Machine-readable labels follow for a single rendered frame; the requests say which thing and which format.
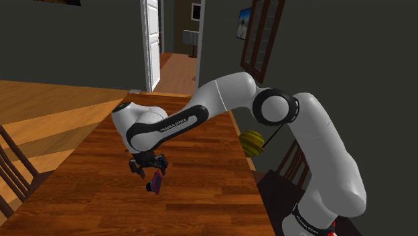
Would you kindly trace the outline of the grey side table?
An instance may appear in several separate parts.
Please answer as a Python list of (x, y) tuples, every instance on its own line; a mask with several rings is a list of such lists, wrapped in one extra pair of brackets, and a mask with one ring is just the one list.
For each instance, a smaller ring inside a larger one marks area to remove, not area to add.
[(192, 30), (184, 30), (182, 35), (182, 41), (184, 44), (192, 46), (192, 53), (189, 55), (191, 58), (197, 57), (199, 32)]

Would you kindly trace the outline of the white door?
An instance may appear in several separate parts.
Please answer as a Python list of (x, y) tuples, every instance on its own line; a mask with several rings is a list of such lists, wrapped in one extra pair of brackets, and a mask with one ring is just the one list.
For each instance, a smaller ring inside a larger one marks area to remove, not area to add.
[(143, 52), (147, 92), (151, 93), (160, 81), (159, 6), (158, 0), (140, 0)]

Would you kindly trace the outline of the brown framed window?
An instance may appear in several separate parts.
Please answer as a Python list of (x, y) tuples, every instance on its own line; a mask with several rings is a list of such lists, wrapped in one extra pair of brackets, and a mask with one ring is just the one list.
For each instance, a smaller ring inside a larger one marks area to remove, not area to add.
[(286, 0), (253, 0), (240, 66), (263, 83)]

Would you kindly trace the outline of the white framed wall picture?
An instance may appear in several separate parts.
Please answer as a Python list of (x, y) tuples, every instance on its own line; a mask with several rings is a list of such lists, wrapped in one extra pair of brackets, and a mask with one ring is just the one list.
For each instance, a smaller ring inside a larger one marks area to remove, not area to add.
[(200, 21), (201, 8), (202, 6), (200, 3), (192, 3), (192, 7), (191, 7), (191, 20), (192, 21)]

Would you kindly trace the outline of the pink and black phone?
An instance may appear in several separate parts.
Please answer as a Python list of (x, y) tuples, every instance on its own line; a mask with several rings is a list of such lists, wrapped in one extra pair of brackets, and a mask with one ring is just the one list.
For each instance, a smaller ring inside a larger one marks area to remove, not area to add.
[(159, 194), (162, 182), (162, 175), (156, 171), (153, 175), (153, 179), (146, 184), (146, 190), (148, 192), (154, 192), (156, 195)]

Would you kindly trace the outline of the brown wooden table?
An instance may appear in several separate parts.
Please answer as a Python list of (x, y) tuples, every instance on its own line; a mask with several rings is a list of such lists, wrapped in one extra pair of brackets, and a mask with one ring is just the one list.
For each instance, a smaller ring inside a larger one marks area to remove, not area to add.
[(0, 226), (0, 236), (275, 236), (230, 113), (163, 143), (159, 193), (131, 173), (110, 116)]

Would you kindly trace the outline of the dark robot stand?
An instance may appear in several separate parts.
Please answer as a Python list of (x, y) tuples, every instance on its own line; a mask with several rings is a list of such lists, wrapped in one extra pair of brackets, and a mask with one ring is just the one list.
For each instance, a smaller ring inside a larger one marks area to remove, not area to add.
[[(284, 236), (282, 220), (291, 214), (294, 205), (300, 201), (305, 190), (272, 170), (267, 173), (256, 171), (252, 173), (275, 235)], [(337, 217), (335, 223), (334, 230), (337, 236), (362, 236), (348, 218)]]

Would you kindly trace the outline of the dark wooden slatted chair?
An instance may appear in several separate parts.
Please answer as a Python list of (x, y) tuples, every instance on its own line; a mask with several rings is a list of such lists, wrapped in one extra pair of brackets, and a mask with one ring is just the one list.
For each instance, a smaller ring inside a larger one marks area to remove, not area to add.
[(301, 172), (299, 180), (297, 181), (297, 186), (301, 188), (309, 172), (309, 166), (305, 158), (305, 154), (301, 150), (296, 139), (294, 139), (293, 143), (291, 144), (290, 148), (288, 149), (287, 153), (285, 154), (284, 158), (282, 159), (281, 163), (276, 169), (276, 173), (279, 174), (289, 160), (291, 160), (291, 162), (288, 168), (286, 169), (283, 177), (286, 180), (292, 182), (296, 177), (296, 174), (299, 172), (299, 169), (303, 166), (303, 170)]

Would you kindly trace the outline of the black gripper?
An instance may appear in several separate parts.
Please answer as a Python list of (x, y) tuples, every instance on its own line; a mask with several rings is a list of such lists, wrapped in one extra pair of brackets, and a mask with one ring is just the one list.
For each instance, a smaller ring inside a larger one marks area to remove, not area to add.
[(168, 161), (163, 154), (156, 156), (153, 151), (134, 154), (134, 159), (131, 158), (129, 160), (131, 172), (140, 175), (142, 178), (145, 177), (145, 172), (142, 168), (152, 166), (157, 166), (161, 170), (161, 173), (165, 176)]

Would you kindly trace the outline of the blue wall picture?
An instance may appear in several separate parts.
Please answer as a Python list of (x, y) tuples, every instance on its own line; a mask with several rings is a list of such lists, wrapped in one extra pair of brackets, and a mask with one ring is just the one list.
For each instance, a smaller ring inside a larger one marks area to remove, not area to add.
[(236, 38), (245, 40), (247, 29), (249, 25), (249, 18), (251, 15), (251, 8), (243, 9), (239, 13), (238, 24), (236, 30)]

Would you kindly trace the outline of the brown wooden chair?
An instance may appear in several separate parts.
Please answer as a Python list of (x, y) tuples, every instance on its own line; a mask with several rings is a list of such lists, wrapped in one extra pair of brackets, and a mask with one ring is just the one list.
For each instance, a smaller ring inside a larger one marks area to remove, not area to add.
[(33, 184), (7, 155), (5, 148), (1, 145), (2, 141), (33, 177), (37, 177), (39, 172), (18, 148), (5, 128), (0, 125), (0, 213), (8, 219), (15, 212), (11, 205), (13, 199), (16, 198), (21, 203), (25, 202), (33, 192)]

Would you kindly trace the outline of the yellow ribbed ball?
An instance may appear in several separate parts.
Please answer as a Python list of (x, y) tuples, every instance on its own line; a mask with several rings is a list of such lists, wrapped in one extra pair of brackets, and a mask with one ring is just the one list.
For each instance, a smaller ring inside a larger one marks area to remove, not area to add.
[(264, 152), (265, 140), (260, 133), (254, 130), (246, 130), (238, 138), (246, 157), (257, 157)]

